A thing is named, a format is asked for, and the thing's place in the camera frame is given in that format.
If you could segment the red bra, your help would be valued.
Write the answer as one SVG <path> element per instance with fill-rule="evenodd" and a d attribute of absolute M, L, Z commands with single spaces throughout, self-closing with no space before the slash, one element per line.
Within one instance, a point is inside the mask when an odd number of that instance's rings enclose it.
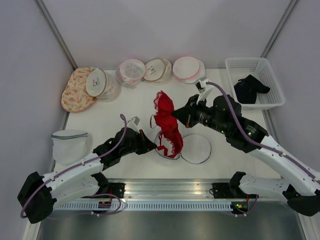
<path fill-rule="evenodd" d="M 172 99 L 164 92 L 159 91 L 153 100 L 156 113 L 152 116 L 160 131 L 155 138 L 156 150 L 162 156 L 175 160 L 183 149 L 184 143 L 179 131 L 177 119 L 172 116 L 175 111 Z"/>

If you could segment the white mesh bag blue zipper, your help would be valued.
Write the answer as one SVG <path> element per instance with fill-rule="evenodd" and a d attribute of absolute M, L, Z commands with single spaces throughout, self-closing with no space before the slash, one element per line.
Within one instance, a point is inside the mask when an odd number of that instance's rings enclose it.
<path fill-rule="evenodd" d="M 172 157 L 173 145 L 167 139 L 160 136 L 159 132 L 154 139 L 154 143 L 157 145 L 156 152 L 164 159 L 178 160 L 179 158 L 182 158 L 193 165 L 200 165 L 210 158 L 212 145 L 204 136 L 189 134 L 183 137 L 182 140 L 182 150 Z"/>

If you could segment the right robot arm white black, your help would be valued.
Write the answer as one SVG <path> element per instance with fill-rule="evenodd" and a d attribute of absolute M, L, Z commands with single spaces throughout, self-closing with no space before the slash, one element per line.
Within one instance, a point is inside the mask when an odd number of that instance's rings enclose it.
<path fill-rule="evenodd" d="M 241 105 L 230 95 L 220 95 L 207 107 L 206 100 L 191 96 L 186 105 L 171 116 L 186 128 L 201 124 L 225 136 L 233 148 L 262 161 L 280 179 L 260 178 L 237 171 L 228 183 L 235 198 L 259 195 L 278 199 L 299 214 L 312 217 L 320 211 L 320 175 L 284 150 L 268 132 L 242 116 Z"/>

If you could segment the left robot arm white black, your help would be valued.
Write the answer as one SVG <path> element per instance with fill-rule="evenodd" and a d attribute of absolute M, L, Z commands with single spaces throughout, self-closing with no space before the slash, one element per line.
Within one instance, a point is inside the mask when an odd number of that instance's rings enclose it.
<path fill-rule="evenodd" d="M 103 171 L 118 164 L 129 154 L 144 155 L 157 148 L 143 130 L 122 128 L 113 138 L 97 146 L 87 156 L 62 170 L 26 178 L 17 200 L 20 217 L 31 224 L 43 221 L 58 207 L 80 198 L 106 198 L 110 206 L 121 196 L 110 189 Z"/>

